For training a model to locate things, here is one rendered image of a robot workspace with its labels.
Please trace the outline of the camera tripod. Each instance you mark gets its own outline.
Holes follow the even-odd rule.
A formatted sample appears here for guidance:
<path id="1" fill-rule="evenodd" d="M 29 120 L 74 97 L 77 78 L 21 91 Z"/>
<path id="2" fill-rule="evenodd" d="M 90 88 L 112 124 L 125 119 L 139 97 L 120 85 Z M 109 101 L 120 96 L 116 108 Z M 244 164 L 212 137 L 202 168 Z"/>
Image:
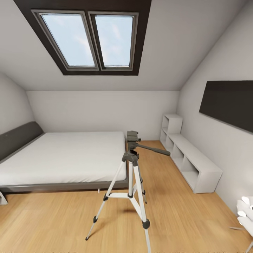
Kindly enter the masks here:
<path id="1" fill-rule="evenodd" d="M 140 168 L 139 168 L 139 164 L 138 164 L 138 159 L 139 159 L 139 154 L 137 154 L 136 151 L 134 151 L 134 149 L 136 147 L 142 147 L 142 148 L 146 148 L 149 150 L 152 150 L 154 152 L 160 153 L 160 154 L 164 154 L 167 156 L 170 156 L 171 153 L 169 151 L 166 150 L 162 150 L 162 149 L 158 149 L 158 148 L 151 148 L 148 146 L 144 146 L 141 144 L 136 143 L 136 141 L 141 141 L 141 138 L 138 138 L 138 132 L 137 131 L 127 131 L 127 139 L 126 141 L 128 142 L 128 151 L 127 153 L 124 153 L 121 163 L 116 171 L 116 174 L 112 180 L 112 183 L 110 184 L 110 187 L 107 191 L 107 193 L 105 193 L 104 198 L 103 198 L 103 203 L 98 211 L 98 214 L 93 218 L 93 225 L 91 227 L 91 230 L 88 234 L 88 236 L 86 237 L 86 241 L 88 240 L 88 237 L 95 225 L 95 223 L 97 222 L 98 216 L 106 202 L 106 200 L 108 200 L 109 197 L 112 198 L 128 198 L 130 199 L 131 203 L 133 204 L 135 210 L 137 211 L 139 217 L 142 220 L 142 226 L 145 230 L 145 236 L 146 236 L 146 241 L 147 241 L 147 248 L 148 248 L 148 253 L 151 253 L 151 248 L 150 248 L 150 241 L 149 241 L 149 235 L 148 235 L 148 228 L 150 227 L 150 221 L 148 219 L 146 219 L 146 214 L 145 214 L 145 208 L 144 208 L 144 202 L 143 202 L 143 196 L 144 196 L 144 200 L 145 203 L 146 202 L 146 198 L 145 198 L 145 190 L 143 188 L 143 179 L 141 177 L 141 173 L 140 173 Z M 122 169 L 123 164 L 125 163 L 126 160 L 129 160 L 129 193 L 111 193 L 111 189 L 113 188 L 113 185 Z M 135 173 L 135 179 L 136 179 L 136 184 L 133 186 L 133 169 L 134 169 L 134 173 Z M 135 192 L 138 192 L 138 198 L 139 198 L 139 203 L 140 206 L 138 205 L 137 201 L 134 198 L 134 194 Z M 142 195 L 143 194 L 143 195 Z"/>

